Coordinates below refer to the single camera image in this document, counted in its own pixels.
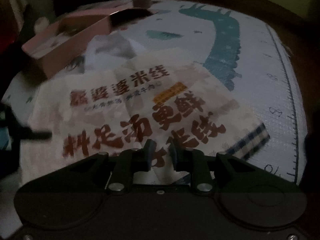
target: pink box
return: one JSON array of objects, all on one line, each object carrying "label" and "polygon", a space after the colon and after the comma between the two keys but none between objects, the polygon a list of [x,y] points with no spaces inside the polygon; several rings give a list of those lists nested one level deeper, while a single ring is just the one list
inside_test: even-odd
[{"label": "pink box", "polygon": [[22,49],[32,57],[31,53],[36,48],[50,38],[63,33],[64,30],[81,30],[44,56],[36,59],[38,67],[50,79],[75,57],[82,54],[94,36],[110,34],[112,32],[112,23],[109,16],[128,7],[89,9],[71,13],[62,20],[49,25],[44,31],[27,41],[23,44]]}]

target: bolt head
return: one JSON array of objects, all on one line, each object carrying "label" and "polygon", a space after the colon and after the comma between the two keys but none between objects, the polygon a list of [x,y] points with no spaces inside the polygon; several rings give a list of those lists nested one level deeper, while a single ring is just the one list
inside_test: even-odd
[{"label": "bolt head", "polygon": [[115,182],[115,183],[111,183],[111,184],[108,186],[108,188],[109,188],[110,190],[112,190],[112,191],[121,191],[121,190],[124,189],[124,185],[121,184],[121,183]]},{"label": "bolt head", "polygon": [[202,192],[209,192],[210,190],[212,190],[212,185],[208,183],[201,183],[197,185],[197,189]]},{"label": "bolt head", "polygon": [[24,235],[22,240],[33,240],[33,237],[31,235]]},{"label": "bolt head", "polygon": [[299,240],[299,237],[297,235],[289,235],[287,240]]}]

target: teal giraffe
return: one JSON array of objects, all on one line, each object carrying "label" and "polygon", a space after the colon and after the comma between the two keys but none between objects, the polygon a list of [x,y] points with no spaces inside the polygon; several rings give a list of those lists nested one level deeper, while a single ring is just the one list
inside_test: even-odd
[{"label": "teal giraffe", "polygon": [[239,23],[236,19],[230,17],[231,11],[222,14],[222,9],[214,12],[202,10],[201,8],[205,5],[196,6],[197,4],[194,4],[185,9],[181,6],[179,13],[214,23],[216,39],[203,66],[219,79],[228,90],[232,91],[235,88],[232,79],[242,77],[234,70],[237,67],[238,54],[240,53]]}]

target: white cloth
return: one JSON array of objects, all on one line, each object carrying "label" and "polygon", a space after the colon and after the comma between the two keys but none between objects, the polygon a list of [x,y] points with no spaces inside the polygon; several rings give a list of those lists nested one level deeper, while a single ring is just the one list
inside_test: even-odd
[{"label": "white cloth", "polygon": [[89,42],[84,54],[84,71],[114,69],[145,50],[138,42],[124,38],[118,31],[97,35]]}]

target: checkered cloth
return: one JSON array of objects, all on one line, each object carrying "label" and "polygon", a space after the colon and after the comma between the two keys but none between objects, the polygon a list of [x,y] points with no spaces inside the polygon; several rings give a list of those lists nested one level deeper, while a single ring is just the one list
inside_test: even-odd
[{"label": "checkered cloth", "polygon": [[222,152],[222,154],[230,154],[234,156],[243,156],[242,159],[247,160],[250,156],[260,150],[270,139],[270,135],[262,123],[256,130],[249,133],[246,137],[238,141],[231,148]]}]

